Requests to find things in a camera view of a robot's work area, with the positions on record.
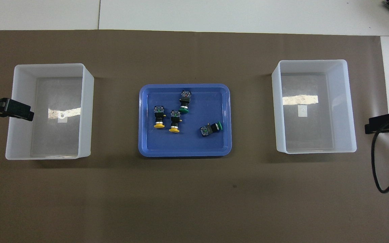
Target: translucent storage bin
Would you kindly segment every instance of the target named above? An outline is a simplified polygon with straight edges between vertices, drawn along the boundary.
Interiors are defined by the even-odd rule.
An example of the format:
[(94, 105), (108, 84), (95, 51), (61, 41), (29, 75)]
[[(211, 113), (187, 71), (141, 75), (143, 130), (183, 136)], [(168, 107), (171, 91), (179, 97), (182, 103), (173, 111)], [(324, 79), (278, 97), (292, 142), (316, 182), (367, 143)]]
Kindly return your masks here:
[(10, 118), (8, 160), (76, 159), (91, 154), (94, 77), (81, 63), (17, 65), (12, 99), (34, 120)]
[(356, 151), (345, 60), (281, 60), (272, 87), (278, 151)]

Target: electronic component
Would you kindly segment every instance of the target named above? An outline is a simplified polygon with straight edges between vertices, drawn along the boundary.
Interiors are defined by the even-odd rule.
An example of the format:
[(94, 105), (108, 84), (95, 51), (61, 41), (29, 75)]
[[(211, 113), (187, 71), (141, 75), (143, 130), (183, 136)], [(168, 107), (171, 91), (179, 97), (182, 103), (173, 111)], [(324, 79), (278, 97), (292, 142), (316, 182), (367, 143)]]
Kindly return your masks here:
[(179, 132), (179, 130), (178, 130), (179, 124), (178, 123), (180, 121), (182, 122), (182, 120), (181, 120), (181, 112), (179, 112), (177, 110), (172, 110), (172, 112), (170, 113), (170, 120), (171, 120), (172, 123), (170, 124), (169, 131), (170, 132), (175, 132), (175, 133)]
[(191, 98), (191, 92), (187, 90), (183, 90), (181, 92), (181, 99), (179, 99), (179, 102), (181, 102), (181, 106), (179, 108), (179, 111), (182, 113), (188, 113), (188, 104), (190, 103)]
[(217, 123), (213, 123), (211, 125), (208, 123), (206, 126), (203, 126), (200, 128), (202, 137), (206, 137), (206, 136), (213, 134), (214, 132), (218, 132), (220, 130), (223, 130), (223, 127), (222, 127), (220, 121), (218, 121)]
[(154, 106), (154, 116), (156, 117), (156, 124), (154, 125), (154, 127), (156, 129), (162, 129), (165, 127), (163, 123), (163, 118), (166, 117), (166, 115), (164, 112), (164, 106)]

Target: brown surface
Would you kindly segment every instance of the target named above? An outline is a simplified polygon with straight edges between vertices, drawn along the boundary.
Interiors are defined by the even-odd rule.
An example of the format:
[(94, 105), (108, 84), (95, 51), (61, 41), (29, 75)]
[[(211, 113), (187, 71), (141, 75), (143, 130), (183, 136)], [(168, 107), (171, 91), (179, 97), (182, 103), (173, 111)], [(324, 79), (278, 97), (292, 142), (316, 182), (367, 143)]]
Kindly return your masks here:
[[(270, 74), (284, 59), (347, 60), (357, 152), (276, 151)], [(8, 161), (0, 118), (0, 242), (389, 242), (389, 194), (375, 188), (363, 131), (387, 112), (379, 37), (0, 31), (0, 97), (24, 63), (83, 63), (95, 77), (91, 156)], [(142, 157), (138, 95), (149, 83), (227, 85), (230, 154)]]

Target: blue tray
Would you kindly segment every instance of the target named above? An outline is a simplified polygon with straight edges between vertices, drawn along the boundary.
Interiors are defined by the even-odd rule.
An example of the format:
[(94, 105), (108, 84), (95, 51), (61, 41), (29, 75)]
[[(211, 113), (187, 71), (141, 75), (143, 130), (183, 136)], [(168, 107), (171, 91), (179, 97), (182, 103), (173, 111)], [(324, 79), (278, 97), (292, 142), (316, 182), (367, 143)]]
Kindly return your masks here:
[[(191, 91), (189, 112), (181, 114), (179, 133), (170, 129), (170, 112), (178, 110), (181, 91)], [(164, 106), (165, 128), (156, 129), (154, 106)], [(220, 121), (223, 130), (202, 137), (199, 128)], [(230, 92), (226, 85), (149, 84), (139, 92), (139, 152), (146, 157), (223, 156), (232, 149)]]

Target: plastic tray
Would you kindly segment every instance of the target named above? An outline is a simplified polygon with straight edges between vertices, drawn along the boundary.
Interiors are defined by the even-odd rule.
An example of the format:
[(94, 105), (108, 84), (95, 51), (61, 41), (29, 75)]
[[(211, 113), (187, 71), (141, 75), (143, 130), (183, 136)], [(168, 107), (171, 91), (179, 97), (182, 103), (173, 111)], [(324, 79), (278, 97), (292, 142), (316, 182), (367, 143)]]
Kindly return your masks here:
[(345, 60), (281, 60), (272, 73), (272, 87), (278, 151), (356, 151)]
[[(181, 114), (179, 133), (169, 132), (170, 112), (181, 91), (191, 91), (189, 112)], [(165, 128), (156, 129), (154, 106), (164, 106)], [(202, 137), (199, 128), (220, 121), (223, 130)], [(232, 149), (230, 92), (226, 85), (150, 84), (139, 92), (139, 152), (146, 157), (224, 156)]]
[(21, 64), (12, 99), (31, 106), (32, 122), (10, 117), (8, 160), (77, 159), (91, 154), (94, 77), (81, 63)]

